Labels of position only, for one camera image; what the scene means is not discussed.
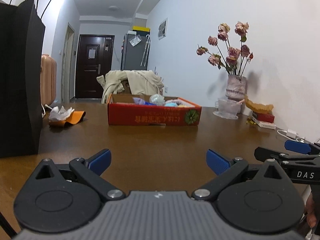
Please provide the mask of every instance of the yellow box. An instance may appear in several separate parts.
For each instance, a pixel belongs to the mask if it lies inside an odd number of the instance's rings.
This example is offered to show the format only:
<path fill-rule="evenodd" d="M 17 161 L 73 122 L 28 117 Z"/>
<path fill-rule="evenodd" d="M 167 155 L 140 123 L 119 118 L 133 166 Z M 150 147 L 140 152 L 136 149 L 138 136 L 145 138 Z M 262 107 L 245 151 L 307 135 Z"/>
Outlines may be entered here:
<path fill-rule="evenodd" d="M 150 28 L 140 27 L 140 26 L 133 26 L 132 30 L 133 31 L 150 32 Z"/>

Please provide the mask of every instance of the blue gripper pad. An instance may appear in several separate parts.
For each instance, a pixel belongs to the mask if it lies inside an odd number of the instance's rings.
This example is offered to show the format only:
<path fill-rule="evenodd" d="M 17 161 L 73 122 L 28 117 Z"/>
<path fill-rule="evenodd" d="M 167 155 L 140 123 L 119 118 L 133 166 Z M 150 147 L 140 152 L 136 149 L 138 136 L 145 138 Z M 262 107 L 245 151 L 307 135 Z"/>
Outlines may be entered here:
<path fill-rule="evenodd" d="M 88 161 L 88 169 L 100 176 L 111 165 L 111 152 L 108 149 L 102 150 Z"/>
<path fill-rule="evenodd" d="M 311 147 L 308 144 L 300 143 L 297 141 L 287 140 L 284 143 L 284 147 L 286 150 L 296 152 L 296 153 L 308 154 L 311 152 Z"/>
<path fill-rule="evenodd" d="M 231 167 L 230 161 L 223 158 L 213 150 L 207 151 L 207 165 L 217 175 L 220 175 Z"/>

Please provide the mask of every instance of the paper notice on door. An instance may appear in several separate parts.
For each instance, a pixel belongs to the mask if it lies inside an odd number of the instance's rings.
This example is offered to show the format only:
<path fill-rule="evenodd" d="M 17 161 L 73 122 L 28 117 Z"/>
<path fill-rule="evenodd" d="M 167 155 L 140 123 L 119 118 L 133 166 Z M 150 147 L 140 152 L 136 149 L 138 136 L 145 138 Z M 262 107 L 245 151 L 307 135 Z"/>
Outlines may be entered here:
<path fill-rule="evenodd" d="M 96 57 L 96 50 L 89 49 L 89 58 L 95 58 L 95 57 Z"/>

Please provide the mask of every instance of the refrigerator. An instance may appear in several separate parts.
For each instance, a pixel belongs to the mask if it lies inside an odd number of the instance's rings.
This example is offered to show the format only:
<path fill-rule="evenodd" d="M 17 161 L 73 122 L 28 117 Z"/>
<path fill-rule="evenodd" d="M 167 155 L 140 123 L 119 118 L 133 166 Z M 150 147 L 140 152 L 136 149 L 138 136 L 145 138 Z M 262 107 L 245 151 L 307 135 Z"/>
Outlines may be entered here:
<path fill-rule="evenodd" d="M 130 40 L 134 37 L 135 35 L 133 34 L 126 34 L 124 36 L 121 70 L 147 70 L 148 62 L 146 66 L 144 66 L 146 56 L 144 57 L 142 66 L 140 65 L 148 38 L 141 36 L 142 41 L 140 41 L 136 46 L 133 47 L 130 43 Z"/>

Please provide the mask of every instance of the cardboard box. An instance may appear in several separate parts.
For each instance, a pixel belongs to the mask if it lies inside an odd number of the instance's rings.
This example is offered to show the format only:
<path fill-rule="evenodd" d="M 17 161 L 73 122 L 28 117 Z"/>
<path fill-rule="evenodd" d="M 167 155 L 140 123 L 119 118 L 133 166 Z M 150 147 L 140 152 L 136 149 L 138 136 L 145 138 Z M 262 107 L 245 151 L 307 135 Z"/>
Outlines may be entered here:
<path fill-rule="evenodd" d="M 150 96 L 111 94 L 108 98 L 109 125 L 169 125 L 196 126 L 199 124 L 201 106 L 183 98 L 165 97 L 165 100 L 180 99 L 188 107 L 139 106 L 133 98 L 149 102 Z"/>
<path fill-rule="evenodd" d="M 275 117 L 272 114 L 260 114 L 253 111 L 252 116 L 258 121 L 262 121 L 262 122 L 273 123 L 275 121 Z"/>

